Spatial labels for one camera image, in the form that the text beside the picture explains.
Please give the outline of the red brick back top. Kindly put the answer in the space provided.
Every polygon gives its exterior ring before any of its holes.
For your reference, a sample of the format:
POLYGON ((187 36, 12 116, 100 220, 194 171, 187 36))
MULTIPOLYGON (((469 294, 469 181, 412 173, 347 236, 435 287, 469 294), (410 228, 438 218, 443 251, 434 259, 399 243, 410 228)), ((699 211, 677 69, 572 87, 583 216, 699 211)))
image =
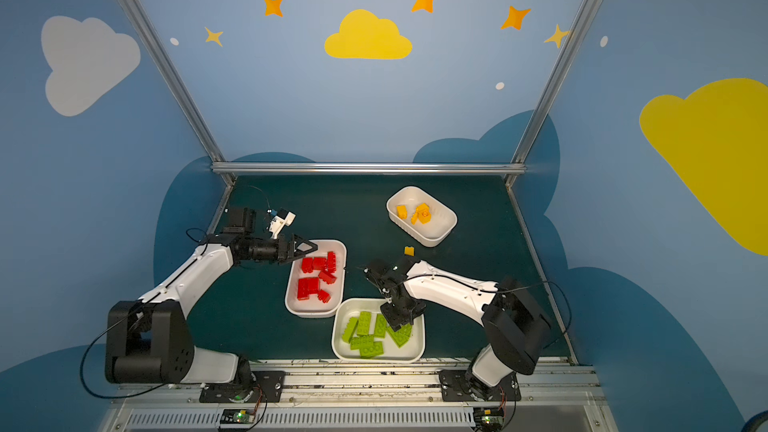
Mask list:
POLYGON ((316 271, 327 270, 327 258, 326 257, 313 257, 312 258, 313 269, 316 271))

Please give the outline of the green brick low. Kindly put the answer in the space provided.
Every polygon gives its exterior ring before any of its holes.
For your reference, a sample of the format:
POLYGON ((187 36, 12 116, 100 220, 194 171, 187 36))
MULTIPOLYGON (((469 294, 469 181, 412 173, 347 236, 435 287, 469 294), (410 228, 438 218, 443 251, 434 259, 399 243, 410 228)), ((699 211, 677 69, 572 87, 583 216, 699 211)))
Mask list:
POLYGON ((385 338, 387 334, 388 323, 382 314, 377 314, 374 323, 373 336, 375 338, 385 338))
POLYGON ((391 326, 386 327, 386 332, 398 348, 404 347, 412 336, 412 325, 405 324, 398 330, 394 330, 391 326))

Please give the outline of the red long brick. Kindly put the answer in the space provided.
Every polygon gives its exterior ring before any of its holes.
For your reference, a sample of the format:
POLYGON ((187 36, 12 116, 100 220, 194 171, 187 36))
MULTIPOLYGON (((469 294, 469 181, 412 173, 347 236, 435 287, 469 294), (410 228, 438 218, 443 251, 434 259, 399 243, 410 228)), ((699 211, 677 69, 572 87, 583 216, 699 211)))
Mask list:
POLYGON ((335 274, 337 271, 337 256, 333 251, 330 251, 327 254, 325 271, 331 275, 335 274))

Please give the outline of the red square brick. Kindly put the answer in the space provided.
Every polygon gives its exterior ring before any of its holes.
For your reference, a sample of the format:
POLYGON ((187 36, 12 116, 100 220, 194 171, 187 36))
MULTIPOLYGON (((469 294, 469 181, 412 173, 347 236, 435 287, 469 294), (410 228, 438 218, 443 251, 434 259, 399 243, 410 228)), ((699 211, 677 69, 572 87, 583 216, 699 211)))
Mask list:
POLYGON ((328 273, 327 271, 321 271, 318 274, 318 278, 328 285, 334 284, 337 280, 337 278, 333 274, 328 273))

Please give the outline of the red small brick low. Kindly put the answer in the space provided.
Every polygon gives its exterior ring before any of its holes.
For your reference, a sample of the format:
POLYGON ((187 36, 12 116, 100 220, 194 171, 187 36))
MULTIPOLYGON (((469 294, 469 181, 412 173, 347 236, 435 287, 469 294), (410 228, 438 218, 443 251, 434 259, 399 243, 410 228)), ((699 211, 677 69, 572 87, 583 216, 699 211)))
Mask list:
POLYGON ((317 293, 317 297, 323 303, 328 303, 331 299, 330 294, 325 290, 319 290, 317 293))

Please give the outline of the green brick upturned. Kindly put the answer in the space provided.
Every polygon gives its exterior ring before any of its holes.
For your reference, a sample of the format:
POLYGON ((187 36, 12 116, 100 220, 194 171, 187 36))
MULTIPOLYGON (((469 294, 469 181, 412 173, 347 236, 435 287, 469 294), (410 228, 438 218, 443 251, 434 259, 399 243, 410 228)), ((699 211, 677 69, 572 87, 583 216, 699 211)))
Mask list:
POLYGON ((384 345, 382 341, 365 342, 359 348, 360 357, 363 359, 373 359, 384 354, 384 345))

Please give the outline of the green studded brick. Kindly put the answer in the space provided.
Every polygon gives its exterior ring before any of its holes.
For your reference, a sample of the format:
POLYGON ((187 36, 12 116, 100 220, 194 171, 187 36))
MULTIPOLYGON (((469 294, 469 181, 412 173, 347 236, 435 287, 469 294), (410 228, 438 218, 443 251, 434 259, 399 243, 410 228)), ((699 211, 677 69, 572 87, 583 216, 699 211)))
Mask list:
POLYGON ((370 336, 358 336, 353 337, 350 342, 349 346, 351 350, 360 350, 362 348, 367 347, 368 343, 370 342, 371 337, 370 336))

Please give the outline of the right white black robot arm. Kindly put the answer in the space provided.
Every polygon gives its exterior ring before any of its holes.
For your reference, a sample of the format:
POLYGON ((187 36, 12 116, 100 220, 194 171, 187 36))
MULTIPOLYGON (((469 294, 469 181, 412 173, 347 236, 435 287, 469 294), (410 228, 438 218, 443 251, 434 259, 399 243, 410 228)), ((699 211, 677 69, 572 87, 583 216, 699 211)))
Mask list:
POLYGON ((487 388, 513 373, 533 374, 553 330, 529 288, 512 277, 481 281, 410 256, 394 265, 376 259, 363 272, 384 297, 380 312, 395 331, 412 325, 429 302, 481 325, 488 344, 473 359, 467 380, 487 388))

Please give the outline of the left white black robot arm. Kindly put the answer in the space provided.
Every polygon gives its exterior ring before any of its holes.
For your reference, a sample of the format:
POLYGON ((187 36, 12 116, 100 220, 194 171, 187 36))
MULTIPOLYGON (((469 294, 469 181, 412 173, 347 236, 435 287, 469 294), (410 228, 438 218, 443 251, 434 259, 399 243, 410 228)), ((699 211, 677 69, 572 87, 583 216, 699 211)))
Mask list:
POLYGON ((208 289, 242 262, 291 264, 318 250, 285 235, 295 215, 270 211, 267 232, 254 232, 255 211, 237 208, 218 233, 206 235, 192 255, 159 285, 108 313, 105 378, 113 384, 225 384, 254 387, 247 360, 194 344, 187 317, 208 289))

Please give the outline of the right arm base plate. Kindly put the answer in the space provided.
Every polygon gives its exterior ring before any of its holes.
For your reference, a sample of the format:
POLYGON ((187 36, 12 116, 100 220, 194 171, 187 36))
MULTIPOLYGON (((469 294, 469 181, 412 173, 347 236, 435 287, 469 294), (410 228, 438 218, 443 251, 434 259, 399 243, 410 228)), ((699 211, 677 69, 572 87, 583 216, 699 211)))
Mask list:
POLYGON ((496 386, 488 386, 468 370, 438 371, 440 392, 444 402, 502 402, 521 399, 517 374, 511 372, 496 386))

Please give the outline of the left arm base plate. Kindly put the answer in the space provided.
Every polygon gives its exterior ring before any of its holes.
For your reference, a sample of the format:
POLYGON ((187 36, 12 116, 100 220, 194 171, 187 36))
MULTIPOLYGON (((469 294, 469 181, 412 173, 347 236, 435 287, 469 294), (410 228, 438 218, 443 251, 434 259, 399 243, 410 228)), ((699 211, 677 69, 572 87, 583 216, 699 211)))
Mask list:
POLYGON ((256 370, 250 373, 250 381, 206 385, 199 396, 203 404, 255 404, 280 401, 286 373, 282 370, 256 370))

